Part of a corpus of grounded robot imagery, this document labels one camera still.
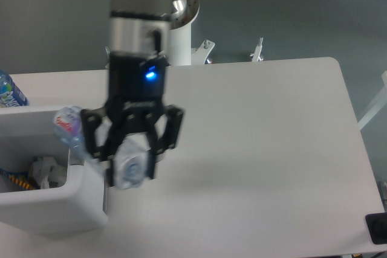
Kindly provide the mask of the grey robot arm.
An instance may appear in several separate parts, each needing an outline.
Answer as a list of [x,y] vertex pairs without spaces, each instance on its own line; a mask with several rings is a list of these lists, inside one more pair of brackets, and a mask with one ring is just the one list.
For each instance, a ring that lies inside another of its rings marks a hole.
[[163,103],[174,1],[111,0],[108,98],[80,119],[86,151],[108,162],[106,181],[120,190],[153,178],[177,145],[184,110]]

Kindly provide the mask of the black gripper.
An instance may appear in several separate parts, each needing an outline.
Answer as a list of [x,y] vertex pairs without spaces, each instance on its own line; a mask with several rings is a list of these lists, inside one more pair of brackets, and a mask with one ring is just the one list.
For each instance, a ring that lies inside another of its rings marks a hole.
[[[177,146],[184,109],[175,105],[164,107],[167,66],[164,56],[147,59],[144,56],[112,52],[109,59],[106,114],[103,108],[80,111],[85,149],[99,162],[109,163],[105,177],[110,187],[115,186],[115,155],[127,134],[146,133],[149,144],[149,179],[155,178],[158,157]],[[97,130],[102,126],[106,115],[112,125],[100,145]],[[155,124],[164,115],[167,122],[159,137]]]

